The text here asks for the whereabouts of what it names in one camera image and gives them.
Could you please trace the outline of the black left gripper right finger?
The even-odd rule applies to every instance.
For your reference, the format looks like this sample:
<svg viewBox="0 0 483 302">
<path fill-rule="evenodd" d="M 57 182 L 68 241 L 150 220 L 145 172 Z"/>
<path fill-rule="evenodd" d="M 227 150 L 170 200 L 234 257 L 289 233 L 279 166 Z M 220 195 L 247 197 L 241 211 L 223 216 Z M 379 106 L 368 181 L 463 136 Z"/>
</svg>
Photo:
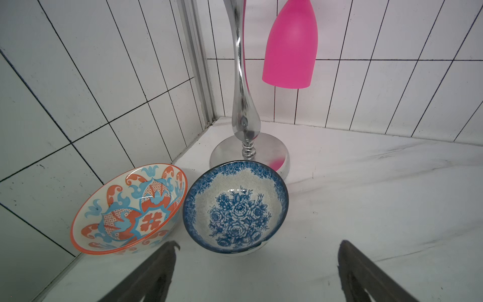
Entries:
<svg viewBox="0 0 483 302">
<path fill-rule="evenodd" d="M 348 240 L 338 249 L 338 274 L 347 301 L 416 301 Z"/>
</svg>

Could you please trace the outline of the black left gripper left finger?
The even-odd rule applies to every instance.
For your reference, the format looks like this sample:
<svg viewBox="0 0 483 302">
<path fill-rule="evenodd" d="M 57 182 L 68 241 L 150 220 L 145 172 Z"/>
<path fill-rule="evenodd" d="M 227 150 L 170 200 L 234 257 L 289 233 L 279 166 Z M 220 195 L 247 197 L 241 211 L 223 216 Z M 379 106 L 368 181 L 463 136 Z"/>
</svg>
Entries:
<svg viewBox="0 0 483 302">
<path fill-rule="evenodd" d="M 177 242 L 166 242 L 100 300 L 166 301 L 180 249 Z"/>
</svg>

